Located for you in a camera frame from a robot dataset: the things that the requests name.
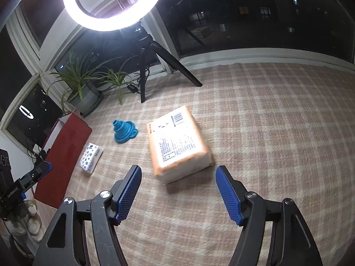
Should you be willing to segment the plaid beige mat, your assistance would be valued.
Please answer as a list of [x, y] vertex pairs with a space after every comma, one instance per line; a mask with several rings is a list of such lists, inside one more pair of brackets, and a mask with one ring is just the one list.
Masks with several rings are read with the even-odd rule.
[[[117, 236], [129, 265], [228, 265], [240, 228], [228, 216], [210, 167], [169, 185], [154, 176], [147, 123], [189, 107], [217, 166], [263, 198], [293, 199], [324, 265], [354, 263], [354, 73], [302, 64], [234, 64], [147, 83], [147, 100], [108, 94], [87, 119], [103, 154], [93, 174], [80, 167], [66, 194], [93, 198], [133, 164], [143, 179]], [[115, 119], [138, 134], [114, 140]]]

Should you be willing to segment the red cardboard box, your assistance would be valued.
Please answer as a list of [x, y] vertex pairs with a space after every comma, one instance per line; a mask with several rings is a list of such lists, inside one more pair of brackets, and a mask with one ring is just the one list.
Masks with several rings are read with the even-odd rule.
[[91, 127], [74, 112], [57, 119], [43, 146], [52, 170], [37, 183], [36, 200], [59, 208], [91, 132]]

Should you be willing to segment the dotted white tissue pack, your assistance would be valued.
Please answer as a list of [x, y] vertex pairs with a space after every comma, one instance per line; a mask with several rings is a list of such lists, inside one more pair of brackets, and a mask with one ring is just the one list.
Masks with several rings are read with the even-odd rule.
[[102, 147], [93, 143], [89, 143], [85, 147], [83, 155], [79, 158], [79, 162], [78, 162], [79, 167], [86, 174], [91, 175], [94, 172], [97, 162], [99, 161], [102, 153], [103, 153]]

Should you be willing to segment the black tripod stand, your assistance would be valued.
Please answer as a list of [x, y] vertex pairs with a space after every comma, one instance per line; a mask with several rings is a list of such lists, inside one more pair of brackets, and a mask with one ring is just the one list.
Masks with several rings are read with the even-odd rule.
[[156, 56], [163, 65], [167, 65], [169, 70], [175, 70], [186, 77], [194, 86], [202, 87], [203, 84], [189, 71], [177, 58], [175, 58], [168, 50], [160, 45], [154, 38], [144, 29], [141, 23], [135, 24], [133, 27], [135, 42], [139, 48], [138, 55], [138, 85], [140, 92], [140, 101], [144, 103], [146, 100], [146, 82], [150, 73], [149, 61], [150, 57]]

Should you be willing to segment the orange tissue pack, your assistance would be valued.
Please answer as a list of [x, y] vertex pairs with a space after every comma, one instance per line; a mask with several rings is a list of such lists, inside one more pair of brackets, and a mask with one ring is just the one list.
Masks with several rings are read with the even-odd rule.
[[164, 184], [215, 163], [197, 121], [185, 105], [147, 123], [147, 134], [154, 176]]

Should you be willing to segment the green potted spider plant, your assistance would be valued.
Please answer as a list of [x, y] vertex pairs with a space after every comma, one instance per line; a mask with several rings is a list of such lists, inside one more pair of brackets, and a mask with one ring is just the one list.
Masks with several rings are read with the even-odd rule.
[[99, 90], [95, 84], [105, 86], [107, 91], [118, 90], [118, 101], [122, 102], [122, 88], [132, 84], [130, 74], [124, 68], [134, 58], [131, 56], [125, 59], [115, 70], [108, 67], [108, 64], [116, 62], [122, 57], [113, 57], [98, 65], [93, 65], [88, 54], [78, 57], [71, 52], [69, 61], [63, 70], [44, 75], [54, 77], [54, 81], [49, 84], [47, 91], [55, 84], [66, 84], [60, 100], [62, 111], [66, 112], [66, 106], [70, 105], [82, 117], [87, 117], [96, 110], [103, 100], [103, 90]]

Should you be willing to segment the blue silicone funnel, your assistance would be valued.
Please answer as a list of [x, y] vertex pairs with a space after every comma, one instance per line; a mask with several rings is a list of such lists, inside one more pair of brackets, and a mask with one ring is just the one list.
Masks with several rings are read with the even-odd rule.
[[112, 123], [114, 129], [114, 140], [117, 143], [125, 143], [137, 136], [138, 130], [132, 121], [120, 121], [115, 119]]

